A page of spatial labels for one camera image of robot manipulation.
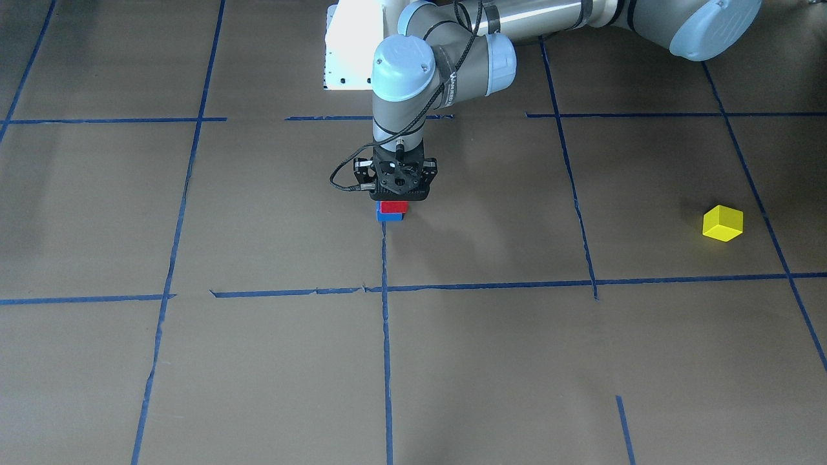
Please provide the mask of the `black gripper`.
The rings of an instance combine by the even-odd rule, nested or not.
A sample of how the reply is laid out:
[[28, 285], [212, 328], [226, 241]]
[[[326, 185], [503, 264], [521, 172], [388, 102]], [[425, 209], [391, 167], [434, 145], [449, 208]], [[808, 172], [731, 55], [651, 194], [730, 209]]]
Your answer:
[[357, 157], [353, 162], [357, 185], [372, 200], [383, 202], [425, 200], [437, 172], [436, 159], [425, 157], [422, 145], [410, 151], [375, 147], [372, 158]]

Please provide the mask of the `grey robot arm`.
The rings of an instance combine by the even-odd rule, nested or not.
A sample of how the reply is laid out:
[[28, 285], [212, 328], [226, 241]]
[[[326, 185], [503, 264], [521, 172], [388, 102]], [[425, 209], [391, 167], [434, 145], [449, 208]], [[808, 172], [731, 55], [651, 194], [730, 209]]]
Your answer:
[[585, 26], [617, 26], [688, 61], [723, 53], [752, 25], [760, 1], [455, 1], [405, 6], [372, 55], [372, 151], [348, 157], [354, 185], [375, 201], [425, 200], [437, 162], [424, 153], [426, 114], [514, 82], [515, 44]]

